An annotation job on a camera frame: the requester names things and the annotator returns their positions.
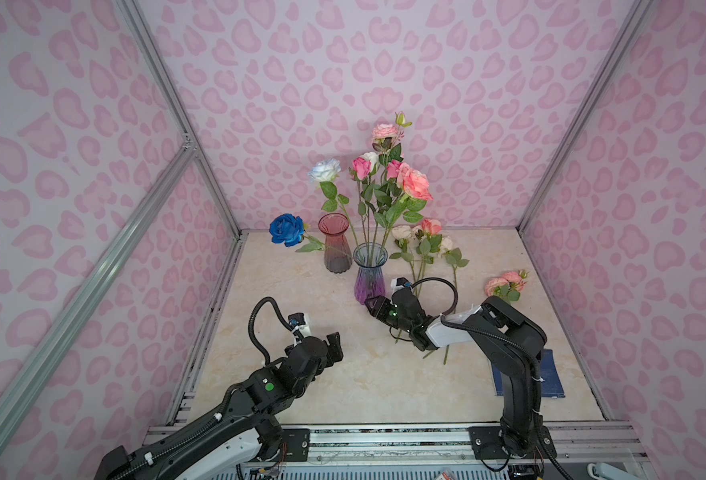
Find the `pink white rose with bud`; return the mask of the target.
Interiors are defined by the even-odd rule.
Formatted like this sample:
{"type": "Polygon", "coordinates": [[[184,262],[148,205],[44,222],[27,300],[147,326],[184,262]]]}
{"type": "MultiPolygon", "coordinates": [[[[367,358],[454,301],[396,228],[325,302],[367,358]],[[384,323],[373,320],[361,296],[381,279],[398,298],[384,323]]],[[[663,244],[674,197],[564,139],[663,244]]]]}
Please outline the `pink white rose with bud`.
{"type": "Polygon", "coordinates": [[[398,160],[404,162],[402,142],[405,136],[405,130],[411,125],[412,123],[406,120],[403,112],[397,112],[395,119],[391,123],[378,123],[374,126],[372,131],[372,149],[373,152],[379,155],[379,161],[377,171],[372,176],[372,184],[370,185],[373,191],[370,205],[373,210],[373,220],[376,224],[375,231],[381,233],[382,238],[384,231],[377,225],[375,220],[376,197],[374,190],[385,179],[385,171],[391,161],[398,160]]]}

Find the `purple blue glass vase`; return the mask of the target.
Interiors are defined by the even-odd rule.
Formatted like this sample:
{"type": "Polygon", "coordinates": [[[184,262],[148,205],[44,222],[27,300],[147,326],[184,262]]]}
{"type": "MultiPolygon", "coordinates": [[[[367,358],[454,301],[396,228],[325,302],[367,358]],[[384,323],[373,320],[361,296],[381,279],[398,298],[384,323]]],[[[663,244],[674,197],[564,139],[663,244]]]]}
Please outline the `purple blue glass vase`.
{"type": "Polygon", "coordinates": [[[383,266],[389,254],[379,243],[367,242],[356,247],[353,258],[358,266],[358,274],[354,287],[356,300],[365,304],[370,298],[385,295],[383,266]]]}

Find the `dark blue flower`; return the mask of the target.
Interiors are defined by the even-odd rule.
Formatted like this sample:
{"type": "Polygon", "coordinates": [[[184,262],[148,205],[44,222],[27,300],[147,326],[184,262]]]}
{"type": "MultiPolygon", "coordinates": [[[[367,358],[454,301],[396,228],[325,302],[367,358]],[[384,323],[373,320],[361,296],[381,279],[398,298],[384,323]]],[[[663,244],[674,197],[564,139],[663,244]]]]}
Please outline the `dark blue flower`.
{"type": "Polygon", "coordinates": [[[276,217],[269,226],[271,241],[287,248],[297,247],[297,253],[324,252],[324,239],[313,236],[308,224],[298,215],[285,213],[276,217]]]}

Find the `large salmon pink rose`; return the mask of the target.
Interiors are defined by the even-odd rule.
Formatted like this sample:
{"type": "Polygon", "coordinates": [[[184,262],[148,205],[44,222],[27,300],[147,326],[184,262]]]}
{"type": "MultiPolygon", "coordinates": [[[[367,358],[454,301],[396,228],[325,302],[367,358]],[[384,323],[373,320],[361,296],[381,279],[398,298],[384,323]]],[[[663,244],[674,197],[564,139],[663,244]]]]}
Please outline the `large salmon pink rose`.
{"type": "Polygon", "coordinates": [[[407,224],[419,223],[422,210],[433,199],[430,182],[419,170],[403,162],[397,179],[386,178],[374,190],[376,197],[375,220],[384,231],[382,245],[391,237],[391,230],[403,220],[407,224]]]}

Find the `red grey glass vase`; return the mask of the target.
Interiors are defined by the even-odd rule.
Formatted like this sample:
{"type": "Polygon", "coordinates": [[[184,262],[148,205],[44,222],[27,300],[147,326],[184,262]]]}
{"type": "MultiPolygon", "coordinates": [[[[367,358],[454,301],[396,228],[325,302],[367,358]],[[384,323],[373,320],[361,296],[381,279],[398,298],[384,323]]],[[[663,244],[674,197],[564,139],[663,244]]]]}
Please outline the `red grey glass vase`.
{"type": "Polygon", "coordinates": [[[353,263],[346,237],[349,228],[348,219],[341,213],[328,213],[320,219],[318,226],[325,236],[325,267],[334,274],[347,272],[353,263]]]}

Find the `pale blue white rose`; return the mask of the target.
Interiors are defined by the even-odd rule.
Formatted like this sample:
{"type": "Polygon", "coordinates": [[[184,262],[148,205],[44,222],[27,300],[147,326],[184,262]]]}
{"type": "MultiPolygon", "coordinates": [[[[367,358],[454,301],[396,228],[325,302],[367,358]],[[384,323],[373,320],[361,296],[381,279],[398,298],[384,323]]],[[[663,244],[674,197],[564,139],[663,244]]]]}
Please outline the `pale blue white rose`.
{"type": "Polygon", "coordinates": [[[322,210],[326,213],[341,212],[348,222],[349,229],[352,232],[356,246],[359,246],[359,236],[354,227],[351,215],[348,212],[347,206],[350,199],[342,194],[336,184],[336,181],[342,173],[342,167],[339,160],[332,158],[318,162],[309,172],[308,177],[312,182],[315,182],[321,189],[326,200],[322,205],[322,210]]]}

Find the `hot pink rose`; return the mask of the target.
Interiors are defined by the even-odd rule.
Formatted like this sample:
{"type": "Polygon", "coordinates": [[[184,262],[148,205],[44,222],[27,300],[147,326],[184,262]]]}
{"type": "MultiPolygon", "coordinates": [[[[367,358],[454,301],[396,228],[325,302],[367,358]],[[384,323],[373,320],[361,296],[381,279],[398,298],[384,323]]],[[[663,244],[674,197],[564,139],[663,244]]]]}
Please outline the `hot pink rose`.
{"type": "Polygon", "coordinates": [[[402,162],[402,161],[398,161],[398,160],[393,160],[393,161],[391,161],[391,162],[387,165],[387,169],[386,169],[386,178],[387,178],[388,180],[397,179],[398,176],[399,176],[399,174],[400,174],[400,170],[401,170],[401,168],[402,168],[402,165],[403,165],[403,162],[402,162]]]}

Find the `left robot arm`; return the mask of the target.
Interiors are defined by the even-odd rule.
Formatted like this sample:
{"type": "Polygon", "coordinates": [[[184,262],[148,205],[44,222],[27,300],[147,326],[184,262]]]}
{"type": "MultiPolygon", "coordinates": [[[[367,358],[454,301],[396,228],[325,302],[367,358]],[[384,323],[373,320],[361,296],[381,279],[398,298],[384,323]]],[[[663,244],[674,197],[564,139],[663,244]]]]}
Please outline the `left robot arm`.
{"type": "Polygon", "coordinates": [[[310,336],[288,356],[226,390],[223,400],[192,423],[132,453],[119,446],[101,460],[97,479],[208,479],[281,452],[277,415],[302,397],[323,371],[344,358],[338,332],[310,336]]]}

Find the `magenta pink rose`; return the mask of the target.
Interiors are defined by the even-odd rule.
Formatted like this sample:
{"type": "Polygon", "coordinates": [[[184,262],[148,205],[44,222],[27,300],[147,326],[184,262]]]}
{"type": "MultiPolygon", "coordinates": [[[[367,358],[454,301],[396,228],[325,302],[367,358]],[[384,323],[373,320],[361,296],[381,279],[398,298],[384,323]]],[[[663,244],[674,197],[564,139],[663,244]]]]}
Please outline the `magenta pink rose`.
{"type": "Polygon", "coordinates": [[[369,209],[364,194],[370,175],[370,167],[371,161],[364,156],[355,158],[352,163],[352,175],[356,181],[359,197],[358,213],[361,218],[363,240],[365,243],[369,242],[369,209]]]}

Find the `small pink rose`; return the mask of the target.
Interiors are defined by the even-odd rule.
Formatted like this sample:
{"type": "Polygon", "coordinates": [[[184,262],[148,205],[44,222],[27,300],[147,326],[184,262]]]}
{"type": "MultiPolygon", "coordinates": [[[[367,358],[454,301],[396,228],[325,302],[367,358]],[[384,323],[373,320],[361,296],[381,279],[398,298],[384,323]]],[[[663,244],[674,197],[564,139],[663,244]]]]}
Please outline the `small pink rose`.
{"type": "Polygon", "coordinates": [[[512,304],[521,298],[529,273],[527,270],[513,270],[489,280],[485,286],[487,296],[496,296],[512,304]]]}

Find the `pale peach rose spray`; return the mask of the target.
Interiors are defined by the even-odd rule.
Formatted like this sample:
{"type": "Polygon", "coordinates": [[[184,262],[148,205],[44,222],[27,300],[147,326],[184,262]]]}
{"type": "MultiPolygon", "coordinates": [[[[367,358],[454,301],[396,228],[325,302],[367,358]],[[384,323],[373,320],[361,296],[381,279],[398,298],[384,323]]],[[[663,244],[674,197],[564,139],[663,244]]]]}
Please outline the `pale peach rose spray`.
{"type": "Polygon", "coordinates": [[[455,245],[454,240],[449,236],[442,237],[439,245],[439,254],[451,266],[453,284],[458,287],[457,271],[467,266],[469,260],[463,257],[461,249],[455,245]]]}

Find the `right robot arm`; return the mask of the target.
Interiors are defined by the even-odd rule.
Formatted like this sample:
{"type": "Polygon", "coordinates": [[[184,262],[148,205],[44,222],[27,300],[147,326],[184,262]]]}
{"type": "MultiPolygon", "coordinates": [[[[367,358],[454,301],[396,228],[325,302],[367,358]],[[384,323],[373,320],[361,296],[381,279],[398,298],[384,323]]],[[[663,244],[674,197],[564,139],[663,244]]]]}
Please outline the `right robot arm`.
{"type": "Polygon", "coordinates": [[[540,453],[552,460],[557,450],[541,414],[541,360],[544,330],[504,300],[491,296],[463,313],[429,316],[412,289],[403,287],[391,298],[365,301],[370,315],[404,332],[420,351],[473,342],[501,375],[504,397],[498,427],[471,427],[475,458],[504,460],[540,453]]]}

